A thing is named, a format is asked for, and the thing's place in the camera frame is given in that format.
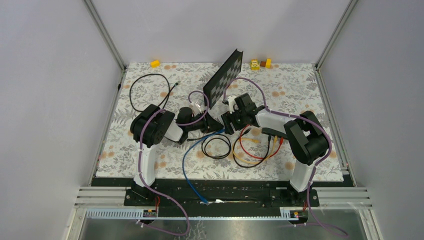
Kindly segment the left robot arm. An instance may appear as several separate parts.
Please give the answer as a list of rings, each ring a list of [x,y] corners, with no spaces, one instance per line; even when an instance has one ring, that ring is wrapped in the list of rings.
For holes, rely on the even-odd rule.
[[[142,110],[130,125],[133,139],[139,143],[139,157],[133,180],[141,188],[136,192],[136,199],[144,206],[155,200],[155,192],[149,187],[156,180],[154,165],[157,148],[164,138],[181,145],[187,141],[189,132],[199,130],[208,134],[223,128],[224,125],[206,110],[195,114],[192,108],[182,107],[175,114],[154,104]]]

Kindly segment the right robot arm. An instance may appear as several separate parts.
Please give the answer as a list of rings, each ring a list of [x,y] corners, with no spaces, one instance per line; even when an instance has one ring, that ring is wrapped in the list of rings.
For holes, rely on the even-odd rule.
[[[307,199],[305,191],[312,184],[314,164],[330,151],[329,136],[315,114],[305,111],[301,115],[290,115],[265,105],[257,106],[247,93],[228,96],[223,103],[228,111],[220,116],[220,122],[226,134],[232,135],[250,125],[288,140],[296,163],[286,198],[293,206],[301,205]]]

